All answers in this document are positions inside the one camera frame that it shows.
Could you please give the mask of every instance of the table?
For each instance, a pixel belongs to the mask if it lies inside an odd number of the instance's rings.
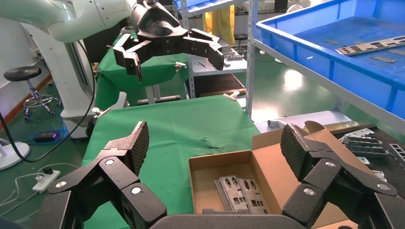
[[[116,43],[121,37],[119,35],[114,41]],[[167,56],[156,56],[141,65],[143,73],[143,82],[138,82],[138,77],[127,75],[124,67],[118,66],[115,61],[113,49],[108,50],[107,54],[98,65],[98,80],[96,92],[96,107],[105,110],[115,104],[119,92],[126,92],[127,97],[131,96],[136,90],[153,86],[173,78],[176,74],[174,67],[176,62],[188,65],[188,60],[184,54],[175,54]],[[188,78],[188,69],[180,69],[180,78],[185,81]]]
[[[193,213],[190,157],[251,149],[252,136],[259,134],[239,103],[222,95],[123,108],[98,119],[82,164],[91,162],[108,141],[128,136],[143,120],[148,122],[150,143],[139,178],[167,206],[168,214]],[[127,225],[108,202],[85,228]]]

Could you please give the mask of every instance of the power strip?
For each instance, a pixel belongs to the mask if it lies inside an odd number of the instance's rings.
[[[37,180],[37,184],[32,188],[33,191],[43,193],[60,174],[60,171],[53,170],[52,174],[45,174],[45,176],[38,175],[35,178]]]

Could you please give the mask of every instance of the yellow object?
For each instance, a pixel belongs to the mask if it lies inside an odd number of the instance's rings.
[[[222,38],[227,44],[235,45],[235,6],[203,13],[204,31]]]

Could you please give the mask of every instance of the open cardboard box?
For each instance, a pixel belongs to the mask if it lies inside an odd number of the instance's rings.
[[[296,127],[305,138],[324,142],[347,164],[374,176],[374,173],[340,143],[322,125],[307,121],[309,133]],[[291,168],[281,154],[282,129],[259,134],[252,138],[252,150],[192,157],[190,179],[194,212],[203,209],[225,211],[214,180],[236,175],[239,178],[254,179],[259,185],[266,208],[271,214],[281,214],[289,197],[299,185]],[[335,205],[328,203],[313,228],[337,229],[340,226],[357,228]]]

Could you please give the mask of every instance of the white wall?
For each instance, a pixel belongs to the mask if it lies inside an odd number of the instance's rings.
[[[25,81],[9,82],[3,74],[13,68],[40,63],[39,59],[34,57],[33,47],[19,22],[0,18],[0,41],[0,112],[6,116],[30,90]],[[43,66],[39,67],[42,74],[31,80],[34,86],[49,74]]]

